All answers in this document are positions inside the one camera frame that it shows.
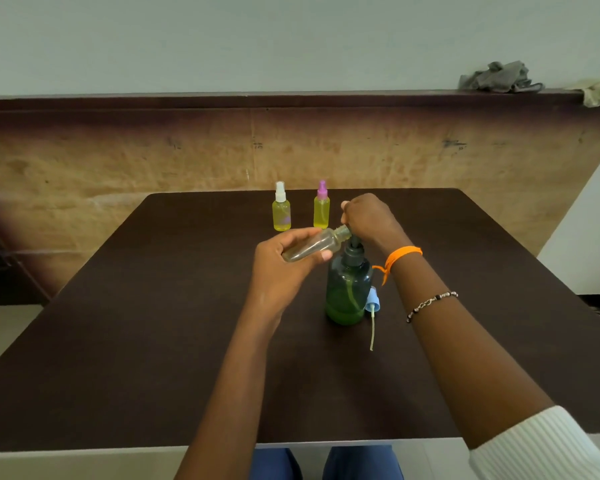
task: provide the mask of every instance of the blue spray cap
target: blue spray cap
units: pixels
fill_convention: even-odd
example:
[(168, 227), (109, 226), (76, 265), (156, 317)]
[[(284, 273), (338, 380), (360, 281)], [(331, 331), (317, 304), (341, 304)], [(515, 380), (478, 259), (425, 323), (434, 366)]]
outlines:
[(380, 300), (378, 299), (378, 293), (376, 291), (375, 286), (371, 286), (371, 290), (369, 290), (369, 296), (367, 297), (367, 304), (365, 305), (365, 310), (370, 312), (371, 305), (375, 305), (373, 311), (380, 311)]

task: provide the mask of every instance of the tabletop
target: tabletop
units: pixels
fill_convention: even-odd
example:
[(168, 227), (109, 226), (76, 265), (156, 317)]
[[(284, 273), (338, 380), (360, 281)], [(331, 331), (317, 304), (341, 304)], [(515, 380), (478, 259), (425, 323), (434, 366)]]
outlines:
[[(556, 403), (600, 433), (600, 319), (456, 189), (371, 190), (460, 300)], [(366, 192), (330, 190), (339, 202)], [(294, 227), (315, 191), (288, 191)], [(152, 194), (0, 357), (0, 451), (190, 443), (272, 237), (274, 193)], [(379, 252), (367, 247), (373, 264)], [(371, 324), (324, 314), (326, 266), (268, 352), (259, 443), (458, 436), (394, 282)]]

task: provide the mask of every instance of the white sweater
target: white sweater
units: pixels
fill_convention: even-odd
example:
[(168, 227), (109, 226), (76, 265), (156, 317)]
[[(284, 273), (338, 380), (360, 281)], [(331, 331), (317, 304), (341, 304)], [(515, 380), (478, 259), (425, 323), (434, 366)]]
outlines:
[(476, 448), (469, 464), (481, 480), (600, 480), (600, 450), (560, 406)]

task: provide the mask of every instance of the pink spray nozzle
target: pink spray nozzle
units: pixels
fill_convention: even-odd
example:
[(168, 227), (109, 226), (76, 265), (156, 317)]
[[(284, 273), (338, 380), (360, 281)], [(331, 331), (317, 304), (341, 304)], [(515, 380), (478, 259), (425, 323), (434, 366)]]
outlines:
[(324, 200), (327, 198), (327, 182), (324, 180), (320, 181), (320, 187), (318, 187), (318, 199)]

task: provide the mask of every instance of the hand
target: hand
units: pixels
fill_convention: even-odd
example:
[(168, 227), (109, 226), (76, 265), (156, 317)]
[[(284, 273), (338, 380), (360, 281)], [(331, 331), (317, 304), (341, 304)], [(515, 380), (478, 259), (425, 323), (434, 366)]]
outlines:
[(411, 241), (395, 220), (389, 206), (373, 194), (364, 194), (342, 202), (342, 223), (363, 241), (373, 242), (385, 255)]
[(322, 229), (291, 229), (258, 244), (253, 258), (251, 284), (240, 320), (263, 326), (273, 333), (280, 317), (311, 270), (332, 258), (331, 251), (313, 253), (300, 261), (286, 262), (282, 252), (307, 240)]

